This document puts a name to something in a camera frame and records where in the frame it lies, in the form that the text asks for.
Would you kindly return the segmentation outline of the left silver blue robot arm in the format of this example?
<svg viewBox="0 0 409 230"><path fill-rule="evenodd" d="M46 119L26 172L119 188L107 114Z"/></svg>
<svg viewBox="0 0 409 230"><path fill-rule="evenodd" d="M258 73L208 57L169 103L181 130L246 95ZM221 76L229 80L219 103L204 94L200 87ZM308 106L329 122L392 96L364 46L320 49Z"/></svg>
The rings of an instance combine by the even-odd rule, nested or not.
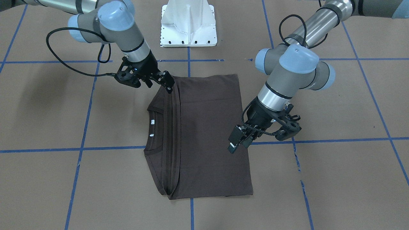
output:
<svg viewBox="0 0 409 230"><path fill-rule="evenodd" d="M281 36L282 43L274 49L262 49L255 59L256 68L268 75L258 95L243 111L247 121L237 125L229 137L228 150L234 153L263 134L279 141L294 137L301 131L300 117L290 114L290 100L299 89L324 90L335 81L334 68L319 60L312 49L327 34L351 16L408 18L407 0L326 0L290 35Z"/></svg>

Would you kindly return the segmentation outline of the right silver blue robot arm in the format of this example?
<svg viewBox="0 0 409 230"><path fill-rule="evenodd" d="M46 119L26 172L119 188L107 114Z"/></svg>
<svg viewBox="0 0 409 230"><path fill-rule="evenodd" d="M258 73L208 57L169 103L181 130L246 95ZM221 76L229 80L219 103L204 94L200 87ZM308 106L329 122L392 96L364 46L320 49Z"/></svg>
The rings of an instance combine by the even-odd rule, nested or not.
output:
<svg viewBox="0 0 409 230"><path fill-rule="evenodd" d="M161 72L149 45L135 19L130 0L16 0L18 4L41 5L72 14L65 30L79 42L117 44L123 52L122 64L110 73L119 83L139 88L144 82L149 88L156 82L172 93L174 79L168 71Z"/></svg>

